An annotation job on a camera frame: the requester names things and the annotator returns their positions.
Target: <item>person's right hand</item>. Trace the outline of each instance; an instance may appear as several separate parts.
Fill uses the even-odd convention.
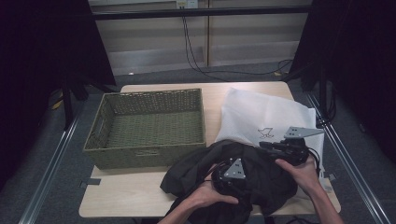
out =
[[[277,159],[275,163],[287,172],[289,172],[291,176],[293,176],[297,184],[300,186],[300,188],[306,194],[309,195],[311,189],[315,189],[320,186],[315,166],[315,160],[311,155],[309,155],[305,163],[299,166],[293,166],[290,163],[281,159]]]

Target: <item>green wicker basket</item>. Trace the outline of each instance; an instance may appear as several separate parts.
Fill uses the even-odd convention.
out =
[[[200,89],[106,93],[83,151],[99,169],[170,166],[206,147]]]

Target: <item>black curtain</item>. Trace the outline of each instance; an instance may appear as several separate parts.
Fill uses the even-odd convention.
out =
[[[396,161],[396,2],[313,1],[326,7],[310,13],[290,72],[317,60],[301,75],[309,91],[324,69],[384,153]]]
[[[7,0],[0,6],[0,188],[33,144],[50,93],[66,79],[115,85],[88,1]]]

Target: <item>black cloth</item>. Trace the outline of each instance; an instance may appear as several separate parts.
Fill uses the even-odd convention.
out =
[[[295,195],[297,184],[290,174],[274,163],[260,150],[234,141],[224,140],[203,150],[196,150],[174,164],[166,173],[161,189],[172,193],[177,199],[168,213],[204,182],[205,176],[214,163],[232,159],[242,159],[246,175],[245,195],[239,204],[215,203],[192,213],[192,224],[246,223],[253,204],[269,216],[279,209],[287,199]]]

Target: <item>grey carpet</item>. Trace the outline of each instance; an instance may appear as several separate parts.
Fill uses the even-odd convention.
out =
[[[250,64],[223,66],[211,70],[248,71],[264,73],[276,70],[277,63]],[[116,77],[120,90],[128,84],[152,83],[191,83],[191,82],[218,82],[218,81],[275,81],[279,77],[274,75],[242,75],[235,73],[210,73],[204,76],[191,69],[157,72],[132,76]],[[303,105],[309,105],[305,94],[300,88],[298,79],[288,83],[294,99]],[[38,214],[35,223],[134,223],[131,218],[83,218],[78,214],[84,189],[79,187],[81,180],[90,177],[93,164],[81,150],[91,128],[94,115],[99,106],[102,93],[88,87],[90,97],[83,104],[81,117],[70,144],[64,154],[62,163],[51,184],[50,191]],[[337,115],[332,122],[334,129],[339,133],[349,150],[353,160],[358,165],[363,177],[369,183],[376,197],[385,208],[391,221],[396,222],[396,167],[378,148],[375,140],[369,133],[361,132],[360,122],[344,104],[337,99]],[[26,157],[19,171],[8,180],[0,193],[0,223],[18,223],[21,215],[35,192],[41,176],[57,147],[64,126],[64,111],[48,110],[41,124],[41,131],[35,145]],[[346,172],[338,155],[335,153],[329,139],[325,139],[324,166],[328,173],[334,173],[337,179],[332,182],[338,200],[342,205],[341,216],[346,223],[375,223],[360,194],[354,187],[350,176]],[[318,221],[315,216],[301,216],[312,221]],[[292,217],[276,217],[276,223],[286,223]]]

